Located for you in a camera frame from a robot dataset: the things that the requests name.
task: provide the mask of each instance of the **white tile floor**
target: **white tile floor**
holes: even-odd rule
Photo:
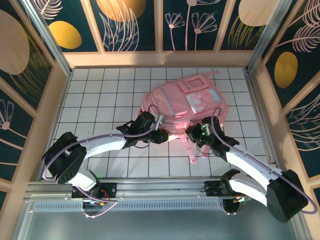
[[[145,92],[188,75],[219,70],[211,79],[224,96],[229,112],[224,124],[227,136],[236,138],[248,151],[267,161],[256,116],[241,68],[155,67],[75,69],[63,106],[55,139],[64,132],[78,137],[103,134],[136,119]],[[189,161],[179,139],[147,148],[131,147],[105,152],[83,164],[99,178],[221,176],[231,169],[221,158],[198,157]]]

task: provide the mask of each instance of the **grid floor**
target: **grid floor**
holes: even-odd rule
[[[224,132],[267,162],[265,148],[241,68],[155,67],[75,69],[54,139],[64,132],[77,137],[103,134],[135,120],[143,95],[154,87],[192,74],[219,70],[212,77],[228,105]],[[231,169],[221,158],[200,157],[192,164],[179,139],[140,149],[130,147],[95,155],[83,162],[99,178],[221,176]]]

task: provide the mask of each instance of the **enclosure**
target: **enclosure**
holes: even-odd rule
[[[155,87],[218,71],[225,135],[295,171],[319,210],[319,16],[318,0],[2,1],[0,238],[320,239],[319,212],[279,223],[251,200],[223,215],[200,189],[235,166],[190,140],[196,163],[179,139],[86,159],[117,184],[101,218],[82,214],[70,184],[41,178],[63,133],[103,134],[135,120]]]

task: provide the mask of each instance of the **yellow circle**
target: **yellow circle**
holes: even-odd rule
[[[81,43],[81,35],[70,23],[65,21],[54,21],[49,25],[56,42],[65,49],[76,49]]]
[[[267,25],[280,0],[241,0],[239,18],[247,26]]]
[[[129,14],[131,9],[136,18],[139,18],[145,11],[146,0],[96,0],[99,8],[108,18],[118,22],[124,22],[125,16],[128,15],[123,2]]]
[[[12,75],[22,73],[28,65],[28,36],[20,23],[0,10],[0,69]]]
[[[292,52],[282,53],[274,68],[275,83],[282,89],[288,87],[295,79],[298,70],[298,60]]]

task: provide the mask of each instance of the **pink backpack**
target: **pink backpack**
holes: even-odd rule
[[[141,111],[148,111],[151,104],[159,108],[160,114],[165,116],[163,123],[159,126],[181,139],[192,163],[196,162],[196,158],[187,142],[185,130],[189,126],[201,123],[203,118],[211,116],[216,107],[222,109],[218,117],[221,126],[227,116],[226,101],[212,80],[208,78],[208,75],[215,73],[217,71],[168,82],[147,92],[142,99]]]

